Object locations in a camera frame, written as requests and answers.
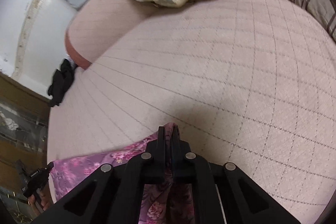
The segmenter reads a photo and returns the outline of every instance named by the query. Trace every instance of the pink floral cloth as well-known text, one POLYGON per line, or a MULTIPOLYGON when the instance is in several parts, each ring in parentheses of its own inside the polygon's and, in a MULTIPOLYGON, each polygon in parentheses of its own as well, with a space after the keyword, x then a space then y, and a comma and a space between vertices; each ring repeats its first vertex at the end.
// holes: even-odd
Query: pink floral cloth
MULTIPOLYGON (((173 128, 176 127, 177 132, 179 128, 172 122, 164 127, 166 144, 169 147, 173 128)), ((102 164, 118 166, 127 163, 133 156, 143 153, 147 143, 157 137, 156 132, 121 151, 54 161, 51 176, 56 199, 60 200, 102 164)), ((166 166, 166 181, 163 184, 144 187, 139 224, 194 224, 191 185, 173 183, 170 162, 166 166)))

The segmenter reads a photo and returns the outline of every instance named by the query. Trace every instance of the metal screw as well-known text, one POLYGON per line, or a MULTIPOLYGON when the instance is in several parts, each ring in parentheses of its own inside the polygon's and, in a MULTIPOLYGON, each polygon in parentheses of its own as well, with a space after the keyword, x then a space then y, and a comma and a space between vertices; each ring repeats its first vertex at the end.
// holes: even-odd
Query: metal screw
POLYGON ((234 169, 236 169, 236 166, 235 164, 231 163, 231 162, 228 162, 226 165, 225 165, 225 168, 230 170, 230 171, 233 171, 234 169))
POLYGON ((111 171, 112 167, 109 164, 104 164, 100 167, 100 170, 102 170, 103 172, 108 172, 111 171))
POLYGON ((196 154, 192 153, 192 152, 188 152, 187 154, 185 154, 185 157, 189 160, 192 160, 192 159, 196 158, 196 154))
POLYGON ((144 160, 148 160, 152 157, 151 153, 145 152, 141 154, 141 158, 143 158, 144 160))

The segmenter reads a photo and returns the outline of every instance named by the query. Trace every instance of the pink fabric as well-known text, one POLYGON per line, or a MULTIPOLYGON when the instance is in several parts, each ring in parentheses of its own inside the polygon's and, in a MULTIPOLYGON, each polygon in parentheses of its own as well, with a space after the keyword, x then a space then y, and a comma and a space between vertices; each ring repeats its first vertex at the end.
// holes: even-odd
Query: pink fabric
POLYGON ((156 10, 150 3, 135 0, 89 0, 69 26, 69 41, 80 56, 93 63, 156 10))
MULTIPOLYGON (((179 134, 176 124, 168 123, 165 125, 168 151, 174 127, 177 128, 179 134)), ((56 199, 59 200, 69 193, 99 166, 103 164, 118 166, 127 163, 132 157, 143 153, 147 143, 157 139, 157 137, 158 133, 156 132, 137 143, 125 147, 122 151, 54 161, 54 168, 50 173, 55 186, 56 199)), ((166 165, 166 181, 161 185, 145 185, 144 187, 139 224, 166 223, 167 213, 169 213, 169 219, 171 219, 170 223, 194 223, 191 185, 174 184, 170 161, 166 165)))
POLYGON ((195 153, 236 163, 312 224, 336 189, 335 60, 288 0, 160 9, 76 72, 51 110, 48 160, 123 150, 172 121, 195 153))

